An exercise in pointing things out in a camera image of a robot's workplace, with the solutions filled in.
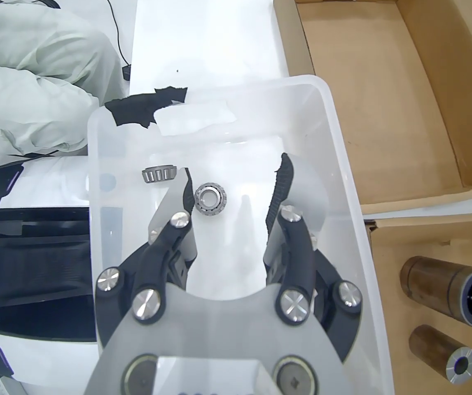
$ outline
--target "light green lab coat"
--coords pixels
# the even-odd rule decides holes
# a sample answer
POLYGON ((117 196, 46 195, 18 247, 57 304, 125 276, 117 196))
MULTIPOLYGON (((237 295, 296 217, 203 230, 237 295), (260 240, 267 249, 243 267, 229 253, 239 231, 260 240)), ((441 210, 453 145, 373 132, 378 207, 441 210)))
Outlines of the light green lab coat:
POLYGON ((80 149, 89 115, 123 97, 104 33, 62 9, 0 4, 0 154, 80 149))

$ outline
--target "metal bushing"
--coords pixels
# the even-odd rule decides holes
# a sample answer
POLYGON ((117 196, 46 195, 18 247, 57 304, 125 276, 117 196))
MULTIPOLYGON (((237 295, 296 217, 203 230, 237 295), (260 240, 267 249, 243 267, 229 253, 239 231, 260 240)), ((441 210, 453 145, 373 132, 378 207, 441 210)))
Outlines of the metal bushing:
POLYGON ((123 395, 151 395, 157 373, 157 356, 143 354, 136 357, 123 373, 123 395))
POLYGON ((287 356, 281 359, 273 371, 273 380, 283 395, 316 395, 317 379, 313 369, 302 358, 287 356))
POLYGON ((206 216, 219 214, 227 205, 227 194, 223 187, 215 182, 207 182, 199 186, 194 194, 198 211, 206 216))
POLYGON ((472 377, 472 348, 423 324, 411 333, 410 351, 452 384, 472 377))
POLYGON ((147 184, 151 184, 153 182, 172 181, 177 173, 177 166, 172 164, 148 167, 142 171, 144 182, 147 184))

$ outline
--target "person's knee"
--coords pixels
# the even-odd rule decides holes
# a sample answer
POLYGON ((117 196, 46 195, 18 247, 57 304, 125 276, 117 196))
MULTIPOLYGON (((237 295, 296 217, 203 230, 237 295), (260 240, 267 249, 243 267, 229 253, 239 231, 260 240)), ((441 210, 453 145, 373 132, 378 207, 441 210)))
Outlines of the person's knee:
POLYGON ((97 28, 86 28, 80 31, 81 51, 88 62, 114 61, 119 56, 106 34, 97 28))

